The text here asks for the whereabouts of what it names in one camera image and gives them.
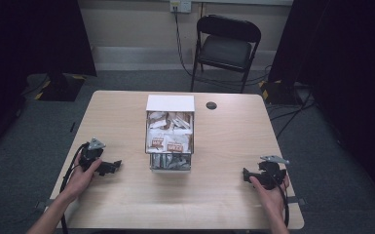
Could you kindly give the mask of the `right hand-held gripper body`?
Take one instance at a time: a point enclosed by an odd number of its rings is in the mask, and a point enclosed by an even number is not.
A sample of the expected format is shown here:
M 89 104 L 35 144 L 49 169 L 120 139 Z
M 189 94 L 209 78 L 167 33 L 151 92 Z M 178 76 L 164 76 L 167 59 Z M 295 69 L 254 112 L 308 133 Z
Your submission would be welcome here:
M 286 176 L 286 169 L 281 169 L 280 164 L 288 165 L 289 161 L 282 157 L 261 156 L 262 162 L 259 163 L 259 169 L 262 171 L 260 183 L 268 190 L 272 190 L 277 185 L 281 185 Z

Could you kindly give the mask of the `person's right hand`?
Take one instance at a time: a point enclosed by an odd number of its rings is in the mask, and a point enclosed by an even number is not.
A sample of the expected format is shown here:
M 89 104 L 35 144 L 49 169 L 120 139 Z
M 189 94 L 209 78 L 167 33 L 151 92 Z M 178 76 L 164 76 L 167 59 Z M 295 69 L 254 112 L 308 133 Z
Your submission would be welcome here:
M 261 183 L 254 180 L 252 182 L 256 193 L 258 194 L 260 203 L 268 217 L 277 217 L 283 219 L 284 201 L 281 192 L 289 186 L 289 179 L 286 175 L 280 188 L 272 190 L 265 189 Z

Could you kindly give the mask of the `person's left hand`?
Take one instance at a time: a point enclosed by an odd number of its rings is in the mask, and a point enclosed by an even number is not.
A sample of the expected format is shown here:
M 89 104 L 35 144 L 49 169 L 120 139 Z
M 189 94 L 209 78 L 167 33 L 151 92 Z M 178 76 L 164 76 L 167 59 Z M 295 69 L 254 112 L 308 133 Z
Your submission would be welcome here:
M 65 188 L 61 191 L 60 197 L 67 203 L 76 200 L 89 186 L 95 170 L 100 166 L 102 160 L 96 159 L 85 171 L 79 165 L 80 157 L 74 162 L 74 170 Z

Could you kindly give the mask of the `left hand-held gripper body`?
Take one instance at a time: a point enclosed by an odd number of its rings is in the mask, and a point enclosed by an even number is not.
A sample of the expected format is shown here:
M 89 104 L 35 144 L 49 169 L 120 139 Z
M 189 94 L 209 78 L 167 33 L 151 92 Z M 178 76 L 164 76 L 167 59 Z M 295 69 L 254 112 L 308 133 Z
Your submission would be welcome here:
M 83 171 L 86 171 L 91 164 L 101 156 L 105 146 L 105 143 L 102 143 L 95 137 L 84 144 L 79 160 L 79 165 L 82 167 Z

